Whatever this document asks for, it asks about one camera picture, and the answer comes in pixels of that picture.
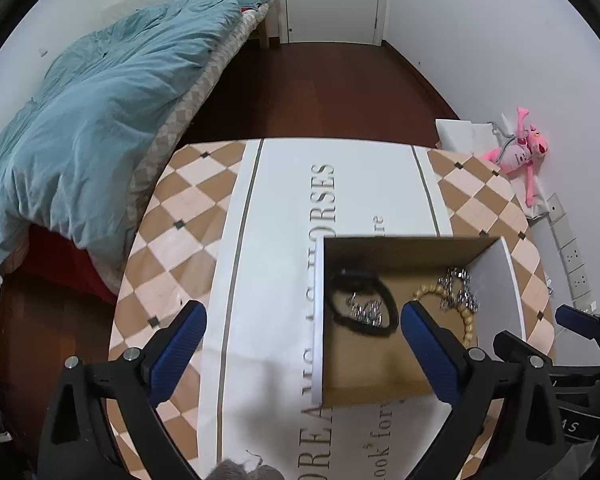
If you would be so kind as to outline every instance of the wooden floor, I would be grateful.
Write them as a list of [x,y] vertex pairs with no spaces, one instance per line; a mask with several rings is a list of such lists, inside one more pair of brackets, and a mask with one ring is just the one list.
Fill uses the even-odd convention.
[[[432,146],[453,117],[389,48],[293,44],[243,48],[181,144],[260,137],[347,137]],[[0,403],[34,460],[64,359],[107,358],[113,307],[16,271],[0,296]]]
[[453,117],[450,109],[434,102],[389,48],[343,43],[245,48],[225,69],[181,144],[343,137],[433,147],[434,120],[444,117]]

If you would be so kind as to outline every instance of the baseboard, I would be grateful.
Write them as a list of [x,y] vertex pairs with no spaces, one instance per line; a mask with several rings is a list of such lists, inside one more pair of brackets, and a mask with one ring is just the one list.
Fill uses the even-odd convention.
[[438,93],[429,81],[427,81],[427,78],[425,78],[391,43],[387,40],[382,40],[382,46],[391,52],[392,55],[400,61],[401,65],[411,73],[411,76],[417,81],[427,101],[434,106],[437,119],[459,119],[458,115],[444,100],[442,95]]

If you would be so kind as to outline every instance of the bed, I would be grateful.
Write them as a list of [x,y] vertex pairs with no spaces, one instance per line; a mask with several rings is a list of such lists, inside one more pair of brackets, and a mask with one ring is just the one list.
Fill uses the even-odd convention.
[[125,0],[54,61],[0,135],[0,274],[116,303],[158,177],[254,30],[266,46],[270,1]]

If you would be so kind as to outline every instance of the blue duvet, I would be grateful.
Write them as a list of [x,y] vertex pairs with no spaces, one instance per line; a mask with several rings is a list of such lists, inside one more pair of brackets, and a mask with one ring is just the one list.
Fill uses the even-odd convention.
[[53,62],[0,134],[0,264],[30,223],[124,264],[136,228],[126,220],[132,172],[238,20],[236,0],[175,0],[81,38]]

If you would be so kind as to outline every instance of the black hair tie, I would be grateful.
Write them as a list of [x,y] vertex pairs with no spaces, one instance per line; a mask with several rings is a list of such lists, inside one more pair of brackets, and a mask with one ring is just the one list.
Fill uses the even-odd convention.
[[[374,326],[353,317],[343,316],[337,311],[333,303],[333,294],[336,290],[349,294],[377,292],[389,313],[389,325]],[[368,270],[339,270],[329,280],[328,290],[325,293],[325,303],[331,310],[334,322],[353,332],[375,337],[389,337],[398,328],[398,309],[395,306],[394,298],[374,272]]]

